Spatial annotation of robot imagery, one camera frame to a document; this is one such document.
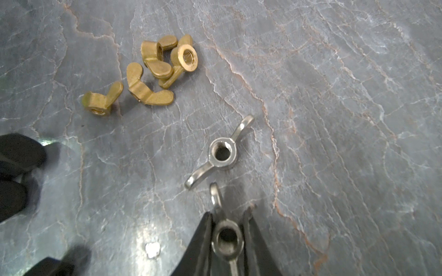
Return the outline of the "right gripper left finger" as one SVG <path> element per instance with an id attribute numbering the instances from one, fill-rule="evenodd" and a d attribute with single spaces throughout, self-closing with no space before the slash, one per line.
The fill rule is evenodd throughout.
<path id="1" fill-rule="evenodd" d="M 206 212 L 171 276 L 209 276 L 211 274 L 211 240 L 213 215 Z"/>

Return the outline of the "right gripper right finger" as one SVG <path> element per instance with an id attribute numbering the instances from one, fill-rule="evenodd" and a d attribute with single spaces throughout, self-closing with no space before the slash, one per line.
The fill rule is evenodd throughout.
<path id="1" fill-rule="evenodd" d="M 246 276 L 282 276 L 253 217 L 253 207 L 244 211 L 241 227 L 244 236 Z"/>

